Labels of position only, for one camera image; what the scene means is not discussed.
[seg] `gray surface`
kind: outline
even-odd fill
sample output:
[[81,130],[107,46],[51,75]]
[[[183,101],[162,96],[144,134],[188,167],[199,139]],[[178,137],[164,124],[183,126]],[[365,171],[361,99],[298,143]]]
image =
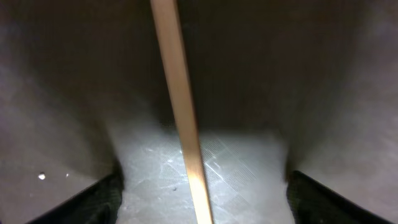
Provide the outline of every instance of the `gray surface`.
[[[286,167],[398,222],[397,6],[179,3],[216,223],[292,223]],[[0,220],[37,217],[118,158],[119,223],[195,223],[149,3],[0,9]]]

